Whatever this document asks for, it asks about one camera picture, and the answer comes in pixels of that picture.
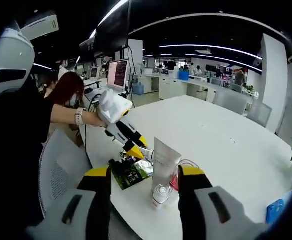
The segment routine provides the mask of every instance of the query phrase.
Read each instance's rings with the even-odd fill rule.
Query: computer monitor
[[[99,78],[99,71],[100,71],[100,66],[93,66],[90,69],[89,79],[97,80]]]
[[[220,66],[220,72],[222,74],[232,75],[232,69],[226,66]]]
[[[95,58],[111,56],[128,47],[130,4],[131,0],[128,0],[96,28]]]
[[[206,71],[216,72],[216,66],[206,65]]]
[[[109,63],[107,86],[125,89],[128,60],[112,61]]]

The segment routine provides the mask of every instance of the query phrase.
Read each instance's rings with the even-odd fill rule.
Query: cabinet
[[[160,78],[159,79],[159,98],[170,99],[186,95],[187,84],[173,78]]]

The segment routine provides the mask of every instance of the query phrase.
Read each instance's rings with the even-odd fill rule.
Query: wristwatch
[[[84,108],[80,107],[77,109],[77,112],[75,114],[75,123],[77,126],[81,126],[84,123],[82,122],[82,112],[85,111]]]

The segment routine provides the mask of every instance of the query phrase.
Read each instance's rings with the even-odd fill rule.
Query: ceiling
[[[45,11],[54,11],[57,15],[59,31],[32,40],[35,49],[35,63],[56,68],[56,61],[62,58],[76,61],[79,44],[90,36],[100,20],[119,0],[95,0],[81,4],[60,4],[33,6],[20,10],[16,21],[22,27],[29,18]],[[248,7],[233,5],[204,4],[202,1],[189,0],[186,4],[176,0],[132,0],[129,35],[130,39],[143,41],[144,55],[160,56],[173,54],[173,57],[184,58],[185,54],[199,54],[195,50],[206,50],[202,47],[170,47],[164,45],[212,45],[237,49],[258,55],[262,34],[266,33],[286,45],[287,56],[292,55],[289,42],[280,35],[255,23],[225,16],[193,16],[159,23],[140,31],[135,31],[147,24],[175,16],[196,13],[232,14],[262,22],[277,31],[283,31],[283,23],[270,14],[253,5]],[[209,48],[214,57],[229,59],[252,65],[255,58],[233,51]]]

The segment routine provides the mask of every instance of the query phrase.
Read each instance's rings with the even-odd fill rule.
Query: small bottle
[[[172,192],[171,186],[163,186],[159,184],[154,189],[154,193],[152,195],[152,205],[156,209],[161,209],[164,203],[169,199],[169,195]]]

